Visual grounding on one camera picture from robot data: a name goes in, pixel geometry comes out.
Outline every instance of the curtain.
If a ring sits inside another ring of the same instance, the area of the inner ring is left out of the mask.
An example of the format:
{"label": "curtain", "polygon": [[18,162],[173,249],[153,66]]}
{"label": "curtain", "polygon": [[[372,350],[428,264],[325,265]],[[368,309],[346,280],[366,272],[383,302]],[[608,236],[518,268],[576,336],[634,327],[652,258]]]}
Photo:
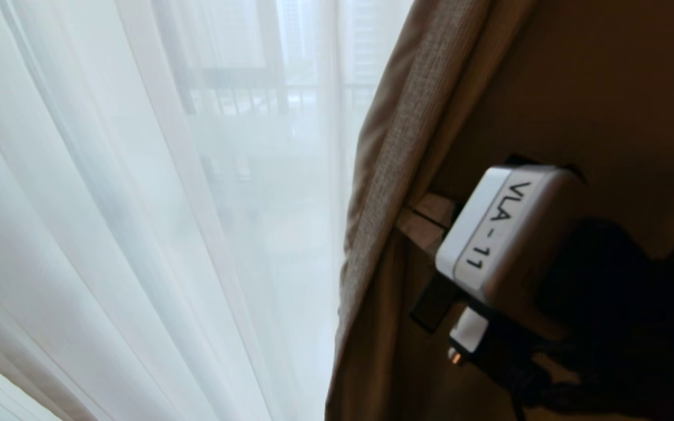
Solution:
{"label": "curtain", "polygon": [[0,419],[321,419],[409,4],[0,0]]}

